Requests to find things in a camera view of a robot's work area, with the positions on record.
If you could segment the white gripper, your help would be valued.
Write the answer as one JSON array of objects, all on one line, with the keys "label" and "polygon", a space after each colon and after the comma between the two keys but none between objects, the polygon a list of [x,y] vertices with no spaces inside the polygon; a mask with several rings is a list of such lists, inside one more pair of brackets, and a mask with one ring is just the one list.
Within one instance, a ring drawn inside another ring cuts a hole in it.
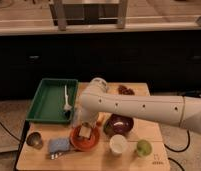
[{"label": "white gripper", "polygon": [[91,112],[86,109],[79,108],[75,111],[73,118],[73,126],[76,127],[81,124],[88,124],[94,127],[98,119],[96,112]]}]

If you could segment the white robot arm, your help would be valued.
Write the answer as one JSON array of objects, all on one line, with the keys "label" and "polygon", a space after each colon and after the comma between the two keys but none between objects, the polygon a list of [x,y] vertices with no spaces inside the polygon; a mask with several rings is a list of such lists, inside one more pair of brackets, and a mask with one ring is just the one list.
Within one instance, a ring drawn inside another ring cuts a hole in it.
[{"label": "white robot arm", "polygon": [[80,93],[82,120],[93,125],[100,112],[180,127],[201,134],[201,98],[136,96],[108,92],[102,78],[94,78]]}]

